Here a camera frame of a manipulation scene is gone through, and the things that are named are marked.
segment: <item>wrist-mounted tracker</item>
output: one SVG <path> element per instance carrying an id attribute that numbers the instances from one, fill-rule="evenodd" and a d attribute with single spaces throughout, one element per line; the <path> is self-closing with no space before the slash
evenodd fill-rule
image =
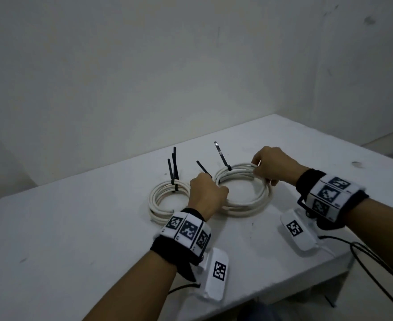
<path id="1" fill-rule="evenodd" d="M 317 226 L 323 230 L 344 227 L 343 215 L 369 197 L 365 187 L 314 169 L 301 175 L 296 189 L 301 194 L 297 203 L 308 217 L 322 217 Z"/>
<path id="2" fill-rule="evenodd" d="M 152 251 L 177 266 L 177 272 L 195 282 L 190 264 L 197 266 L 211 238 L 211 228 L 202 215 L 193 208 L 175 212 L 155 235 Z"/>

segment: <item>person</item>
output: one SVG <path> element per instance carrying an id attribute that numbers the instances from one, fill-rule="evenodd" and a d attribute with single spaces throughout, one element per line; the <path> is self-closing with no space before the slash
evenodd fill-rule
<path id="1" fill-rule="evenodd" d="M 253 157 L 258 165 L 254 174 L 272 186 L 279 181 L 296 186 L 309 170 L 280 148 L 263 147 Z M 206 173 L 190 182 L 188 207 L 197 210 L 205 221 L 226 200 L 229 189 L 218 187 Z M 393 269 L 393 208 L 373 199 L 363 199 L 343 216 L 349 227 L 368 247 Z M 157 320 L 177 267 L 154 251 L 148 251 L 91 309 L 84 321 Z"/>

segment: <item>qr code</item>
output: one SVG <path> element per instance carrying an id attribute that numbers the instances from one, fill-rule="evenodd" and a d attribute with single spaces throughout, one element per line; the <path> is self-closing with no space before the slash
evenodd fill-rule
<path id="1" fill-rule="evenodd" d="M 340 179 L 338 177 L 334 177 L 328 183 L 342 190 L 346 189 L 351 184 L 350 182 Z"/>
<path id="2" fill-rule="evenodd" d="M 322 216 L 326 216 L 328 213 L 329 205 L 319 201 L 318 199 L 314 199 L 314 203 L 312 204 L 312 209 L 317 213 L 320 213 Z"/>
<path id="3" fill-rule="evenodd" d="M 172 218 L 170 218 L 170 220 L 168 221 L 165 227 L 172 228 L 173 230 L 177 230 L 178 226 L 182 221 L 183 221 L 182 217 L 173 216 Z"/>
<path id="4" fill-rule="evenodd" d="M 181 227 L 180 234 L 184 235 L 190 240 L 193 240 L 195 237 L 196 231 L 198 231 L 198 227 L 192 224 L 189 221 L 184 221 L 183 226 Z"/>
<path id="5" fill-rule="evenodd" d="M 291 232 L 293 237 L 303 232 L 302 228 L 299 226 L 299 224 L 297 224 L 296 220 L 292 221 L 291 223 L 288 223 L 286 227 Z"/>
<path id="6" fill-rule="evenodd" d="M 216 261 L 216 263 L 214 265 L 213 277 L 224 281 L 225 274 L 226 274 L 226 265 L 222 264 L 221 262 Z"/>
<path id="7" fill-rule="evenodd" d="M 326 202 L 332 203 L 339 194 L 340 191 L 337 189 L 331 188 L 330 186 L 324 186 L 317 194 L 317 197 L 324 199 Z"/>
<path id="8" fill-rule="evenodd" d="M 196 241 L 196 245 L 199 246 L 199 248 L 204 248 L 205 241 L 208 239 L 208 234 L 205 233 L 204 231 L 201 231 L 201 234 L 198 237 L 198 240 Z"/>

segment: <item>human hand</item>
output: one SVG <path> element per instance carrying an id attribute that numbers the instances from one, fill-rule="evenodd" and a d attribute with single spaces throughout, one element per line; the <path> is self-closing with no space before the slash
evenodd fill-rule
<path id="1" fill-rule="evenodd" d="M 308 167 L 300 165 L 296 160 L 285 154 L 280 148 L 270 148 L 264 146 L 253 157 L 251 163 L 260 166 L 255 168 L 253 173 L 265 178 L 267 182 L 275 186 L 278 181 L 296 186 L 297 180 Z"/>
<path id="2" fill-rule="evenodd" d="M 201 172 L 198 177 L 190 181 L 190 195 L 188 207 L 193 208 L 208 221 L 226 201 L 229 189 L 218 187 L 210 175 Z"/>

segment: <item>white table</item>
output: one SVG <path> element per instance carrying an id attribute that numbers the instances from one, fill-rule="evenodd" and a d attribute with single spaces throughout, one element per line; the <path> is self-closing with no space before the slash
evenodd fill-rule
<path id="1" fill-rule="evenodd" d="M 366 185 L 373 198 L 393 206 L 392 159 L 277 115 L 178 144 L 182 180 L 200 172 L 196 160 L 211 174 L 222 167 L 214 141 L 229 163 L 249 162 L 263 145 L 279 146 L 302 164 Z M 169 177 L 171 153 L 172 147 L 160 149 L 1 199 L 0 320 L 80 321 L 149 249 L 159 226 L 149 221 L 147 197 Z M 249 191 L 235 181 L 230 195 Z M 203 319 L 262 293 L 279 300 L 346 272 L 352 261 L 346 245 L 327 242 L 336 258 L 324 250 L 303 254 L 281 227 L 279 215 L 297 198 L 280 183 L 263 213 L 213 218 L 210 246 L 230 258 L 223 301 L 178 291 L 160 319 Z M 346 230 L 331 234 L 353 238 Z"/>

